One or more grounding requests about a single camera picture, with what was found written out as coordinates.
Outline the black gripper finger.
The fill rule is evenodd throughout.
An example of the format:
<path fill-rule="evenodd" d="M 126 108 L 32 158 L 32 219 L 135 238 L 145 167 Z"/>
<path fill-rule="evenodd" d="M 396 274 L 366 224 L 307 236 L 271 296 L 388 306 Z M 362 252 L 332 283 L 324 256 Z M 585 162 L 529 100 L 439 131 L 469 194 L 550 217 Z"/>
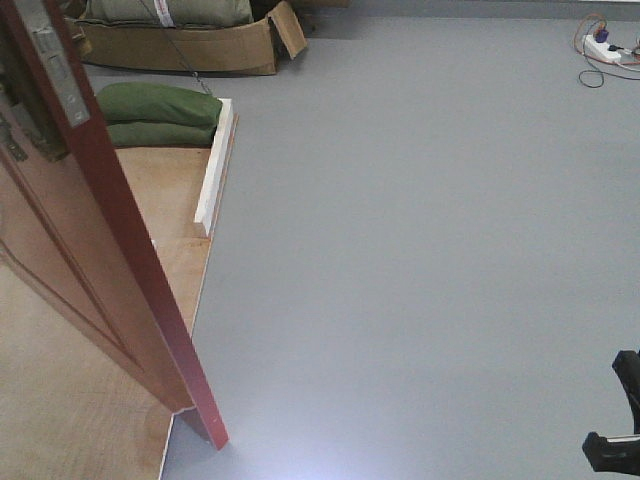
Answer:
<path fill-rule="evenodd" d="M 633 431 L 639 433 L 639 353 L 621 350 L 616 355 L 612 369 L 625 392 L 633 418 Z"/>
<path fill-rule="evenodd" d="M 590 432 L 582 450 L 595 472 L 639 472 L 638 435 L 604 437 Z"/>

